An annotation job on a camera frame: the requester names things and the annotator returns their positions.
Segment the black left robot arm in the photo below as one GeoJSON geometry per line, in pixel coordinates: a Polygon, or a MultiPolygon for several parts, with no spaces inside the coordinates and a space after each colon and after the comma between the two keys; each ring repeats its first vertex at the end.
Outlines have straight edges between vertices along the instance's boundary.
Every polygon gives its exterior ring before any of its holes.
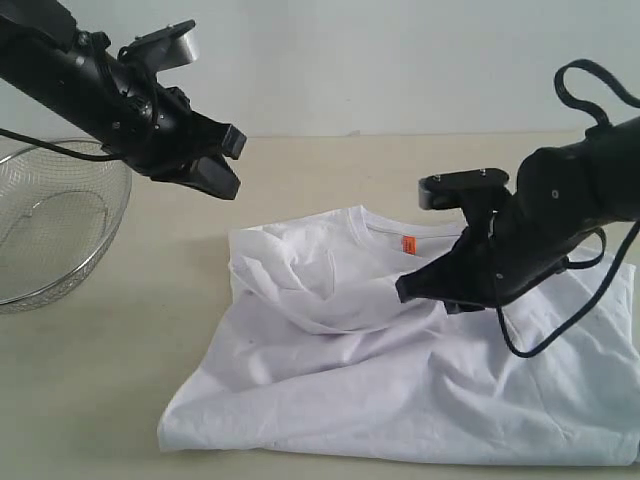
{"type": "Polygon", "coordinates": [[[80,29],[61,3],[4,1],[1,78],[99,141],[102,154],[84,160],[120,160],[153,181],[232,200],[241,181],[228,162],[240,157],[245,135],[157,80],[197,59],[195,26],[170,24],[112,56],[109,37],[80,29]]]}

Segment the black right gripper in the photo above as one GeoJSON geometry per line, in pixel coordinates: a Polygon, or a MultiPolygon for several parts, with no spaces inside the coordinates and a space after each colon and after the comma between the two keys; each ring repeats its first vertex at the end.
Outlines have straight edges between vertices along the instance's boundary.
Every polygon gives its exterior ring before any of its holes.
{"type": "Polygon", "coordinates": [[[580,243],[580,231],[521,209],[463,211],[467,226],[449,255],[401,275],[395,283],[401,303],[449,301],[451,313],[507,305],[566,268],[580,243]]]}

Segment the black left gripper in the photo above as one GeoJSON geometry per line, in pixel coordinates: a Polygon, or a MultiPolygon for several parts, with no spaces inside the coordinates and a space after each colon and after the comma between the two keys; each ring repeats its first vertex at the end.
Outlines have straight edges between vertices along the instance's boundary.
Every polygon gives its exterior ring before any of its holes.
{"type": "Polygon", "coordinates": [[[74,123],[103,150],[77,153],[79,159],[121,160],[154,181],[222,200],[237,196],[241,181],[224,157],[238,160],[246,135],[198,114],[179,90],[159,85],[138,65],[75,68],[74,123]]]}

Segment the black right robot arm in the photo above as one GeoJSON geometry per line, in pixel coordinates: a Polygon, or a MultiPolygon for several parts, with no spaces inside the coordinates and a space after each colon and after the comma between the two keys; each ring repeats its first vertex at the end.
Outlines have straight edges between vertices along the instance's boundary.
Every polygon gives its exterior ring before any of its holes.
{"type": "Polygon", "coordinates": [[[539,148],[520,165],[516,189],[497,168],[419,182],[426,210],[462,210],[467,225],[450,251],[401,276],[401,302],[508,304],[568,268],[568,255],[598,228],[639,218],[639,122],[539,148]]]}

